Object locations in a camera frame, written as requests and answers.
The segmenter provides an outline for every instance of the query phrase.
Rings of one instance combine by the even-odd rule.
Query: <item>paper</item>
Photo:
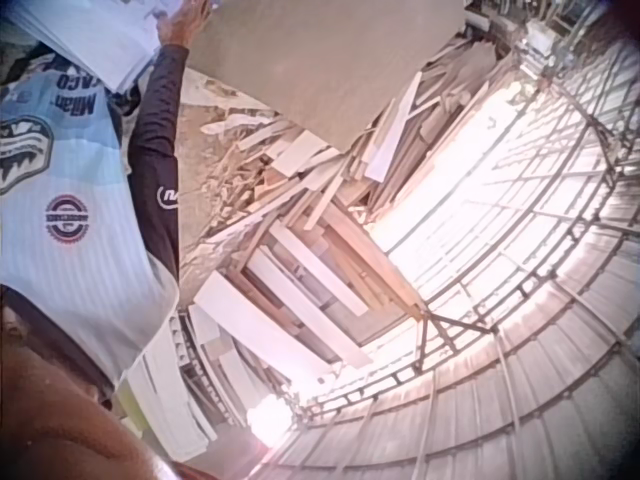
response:
[[[97,76],[127,90],[160,47],[153,12],[173,14],[181,0],[15,0],[11,21]]]

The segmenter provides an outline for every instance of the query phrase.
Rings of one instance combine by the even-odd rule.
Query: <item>pile of wood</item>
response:
[[[424,179],[433,156],[510,65],[510,58],[496,60],[490,43],[452,39],[346,153],[268,110],[231,114],[203,126],[203,132],[215,135],[238,126],[247,132],[232,149],[244,156],[240,170],[250,172],[251,182],[234,196],[228,223],[274,201],[280,205],[280,197],[287,201],[303,183],[312,187],[301,205],[315,205],[305,230],[313,228],[334,197],[352,207],[361,221],[375,220],[401,190],[407,192]],[[314,180],[305,182],[312,172]]]
[[[425,312],[419,293],[343,206],[329,202],[305,229],[321,201],[305,196],[269,213],[194,299],[281,383],[330,373],[335,358],[354,368],[371,363],[336,325],[336,311],[362,322],[379,322],[375,312],[392,305],[416,321]]]

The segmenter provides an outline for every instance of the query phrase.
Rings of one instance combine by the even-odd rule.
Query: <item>person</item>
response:
[[[176,123],[188,46],[210,8],[185,0],[158,15],[128,178],[99,79],[49,55],[4,90],[3,478],[177,478],[100,403],[176,308]]]

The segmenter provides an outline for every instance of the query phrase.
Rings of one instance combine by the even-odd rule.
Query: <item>light blue jersey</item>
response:
[[[173,276],[145,250],[95,77],[49,70],[0,106],[0,284],[117,384],[168,320]]]

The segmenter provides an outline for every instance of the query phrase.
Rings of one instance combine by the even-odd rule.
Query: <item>circular badge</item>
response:
[[[58,242],[77,243],[89,230],[89,212],[77,197],[59,195],[47,206],[46,224],[47,231]]]

